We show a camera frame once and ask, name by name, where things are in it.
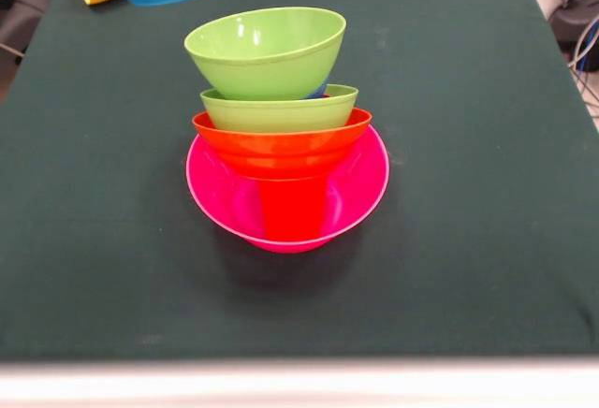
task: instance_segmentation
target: pink bowl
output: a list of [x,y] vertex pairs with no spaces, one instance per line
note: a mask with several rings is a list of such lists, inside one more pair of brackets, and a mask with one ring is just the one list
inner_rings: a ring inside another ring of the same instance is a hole
[[377,206],[389,180],[385,144],[369,125],[329,176],[321,236],[282,242],[265,240],[257,181],[230,170],[200,136],[191,145],[186,169],[189,190],[210,219],[255,246],[280,254],[310,251],[357,226]]

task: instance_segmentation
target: cable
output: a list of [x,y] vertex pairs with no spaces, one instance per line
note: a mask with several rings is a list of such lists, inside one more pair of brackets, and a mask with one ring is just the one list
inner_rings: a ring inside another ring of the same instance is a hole
[[589,91],[589,93],[595,99],[595,101],[597,101],[599,103],[599,95],[592,90],[592,88],[587,84],[587,82],[582,80],[580,83],[582,83],[583,87]]
[[572,68],[572,67],[576,68],[578,61],[580,59],[582,59],[585,55],[587,55],[587,53],[595,45],[595,42],[599,38],[599,30],[597,30],[595,35],[592,37],[591,41],[589,41],[589,43],[587,44],[587,47],[582,52],[580,52],[580,48],[582,47],[582,43],[584,42],[585,38],[587,37],[587,34],[591,31],[591,29],[598,22],[599,22],[599,15],[597,15],[595,18],[593,18],[592,21],[589,24],[587,24],[587,27],[584,28],[584,31],[582,31],[582,34],[578,38],[577,46],[574,48],[574,58],[570,62],[568,62],[568,66],[570,68]]
[[10,48],[9,45],[5,45],[4,43],[0,43],[0,49],[2,49],[4,51],[8,51],[11,54],[16,55],[17,57],[23,58],[25,56],[25,54],[23,54],[22,52],[17,51],[14,48]]
[[42,8],[39,8],[38,6],[28,3],[27,1],[15,0],[15,3],[23,4],[24,6],[28,6],[28,7],[32,8],[33,10],[37,10],[39,13],[44,13],[44,10]]

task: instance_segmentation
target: stacked bowls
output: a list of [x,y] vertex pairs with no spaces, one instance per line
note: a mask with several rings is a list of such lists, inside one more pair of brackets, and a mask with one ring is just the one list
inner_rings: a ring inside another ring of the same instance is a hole
[[[258,236],[268,243],[322,239],[330,176],[369,128],[371,114],[354,107],[358,89],[327,84],[345,26],[343,16],[330,10],[277,7],[208,22],[184,41],[214,87],[201,93],[206,111],[193,125],[204,150],[235,179],[250,182]],[[200,162],[190,152],[188,180],[193,175],[197,181],[200,173],[190,167]],[[388,164],[381,195],[387,179]],[[236,188],[220,196],[226,199],[220,211],[235,211]]]

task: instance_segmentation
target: table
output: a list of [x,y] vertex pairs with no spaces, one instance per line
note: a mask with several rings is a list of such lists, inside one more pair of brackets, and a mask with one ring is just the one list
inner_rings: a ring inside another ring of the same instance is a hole
[[[331,81],[392,170],[363,225],[272,255],[187,190],[183,38],[293,5],[346,17]],[[535,0],[53,0],[0,109],[0,359],[594,355],[598,165]]]

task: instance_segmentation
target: black chair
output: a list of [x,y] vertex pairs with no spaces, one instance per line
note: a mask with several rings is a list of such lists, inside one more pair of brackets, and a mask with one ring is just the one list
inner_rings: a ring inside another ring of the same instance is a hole
[[17,58],[17,63],[36,31],[50,0],[0,0],[0,49]]

